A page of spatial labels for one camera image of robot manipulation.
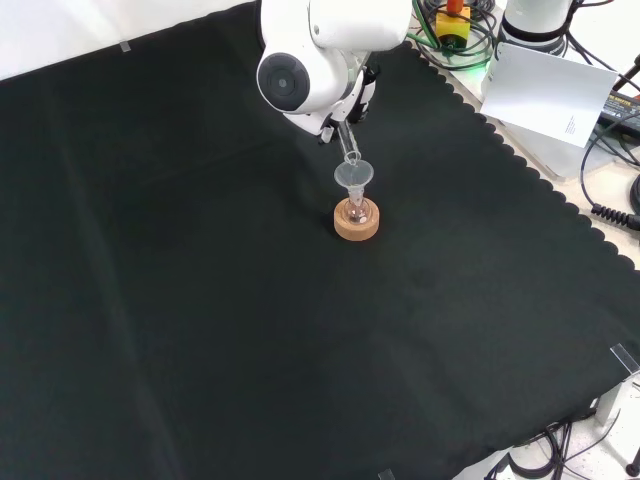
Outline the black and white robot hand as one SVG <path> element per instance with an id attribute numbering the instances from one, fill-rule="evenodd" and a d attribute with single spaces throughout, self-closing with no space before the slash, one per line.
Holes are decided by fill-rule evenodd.
<path id="1" fill-rule="evenodd" d="M 357 124 L 366 118 L 379 74 L 377 61 L 365 58 L 365 62 L 355 73 L 354 81 L 347 85 L 345 93 L 337 102 L 313 113 L 284 114 L 284 117 L 316 137 L 321 144 L 328 144 L 332 141 L 339 123 Z"/>

